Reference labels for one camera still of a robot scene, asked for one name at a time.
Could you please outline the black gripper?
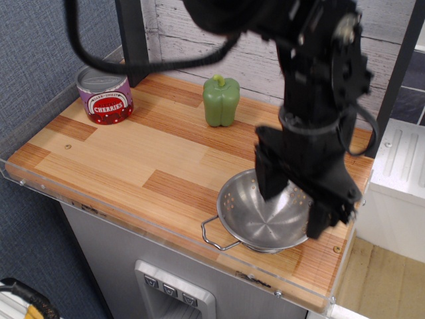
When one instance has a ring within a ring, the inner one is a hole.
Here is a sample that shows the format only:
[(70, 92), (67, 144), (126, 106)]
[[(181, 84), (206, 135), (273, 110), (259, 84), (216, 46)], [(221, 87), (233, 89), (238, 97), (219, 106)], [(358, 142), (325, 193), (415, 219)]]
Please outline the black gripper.
[(255, 171), (260, 194), (269, 200), (291, 181), (312, 199), (306, 235), (318, 239), (338, 222), (355, 216), (361, 191), (345, 167), (356, 120), (354, 108), (339, 113), (328, 126), (296, 127), (281, 113), (282, 129), (258, 126)]

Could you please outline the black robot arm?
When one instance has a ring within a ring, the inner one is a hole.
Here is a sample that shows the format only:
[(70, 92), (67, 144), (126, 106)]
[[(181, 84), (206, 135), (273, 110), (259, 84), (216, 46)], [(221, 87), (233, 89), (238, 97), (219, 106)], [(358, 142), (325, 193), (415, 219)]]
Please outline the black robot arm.
[(313, 200), (306, 234), (317, 239), (347, 223), (361, 192), (345, 155), (357, 116), (371, 115), (357, 100), (372, 78), (361, 52), (361, 14), (354, 1), (186, 1), (194, 23), (216, 35), (246, 31), (276, 43), (284, 76), (280, 129), (256, 129), (256, 175), (271, 199), (289, 182)]

